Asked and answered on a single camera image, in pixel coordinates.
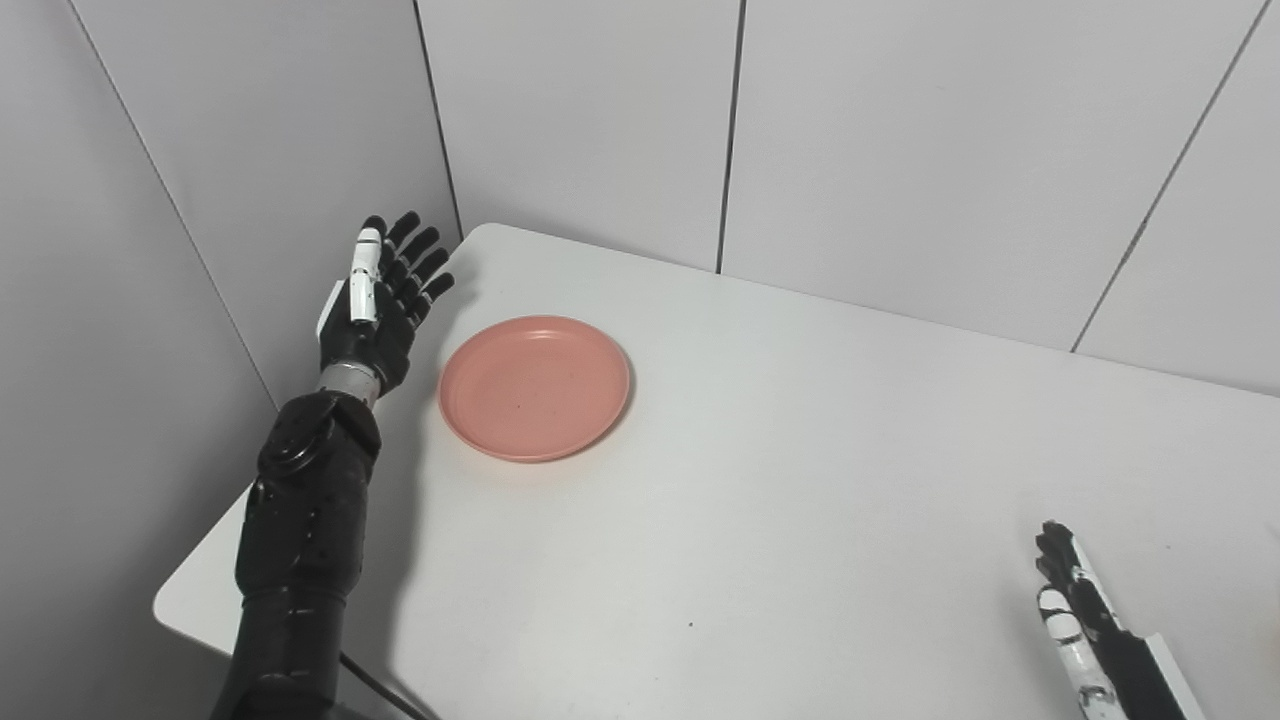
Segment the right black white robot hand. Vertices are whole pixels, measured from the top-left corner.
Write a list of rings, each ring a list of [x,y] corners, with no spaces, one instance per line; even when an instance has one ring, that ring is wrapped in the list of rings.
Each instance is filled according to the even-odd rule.
[[[1047,520],[1036,537],[1041,623],[1084,719],[1202,719],[1169,644],[1126,629],[1076,536]]]

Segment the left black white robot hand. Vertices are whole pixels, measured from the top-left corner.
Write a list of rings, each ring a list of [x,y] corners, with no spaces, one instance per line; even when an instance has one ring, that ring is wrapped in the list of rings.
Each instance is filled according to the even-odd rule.
[[[440,237],[416,211],[390,224],[379,215],[366,219],[349,269],[317,320],[321,372],[356,366],[375,379],[378,397],[404,382],[420,325],[454,287]]]

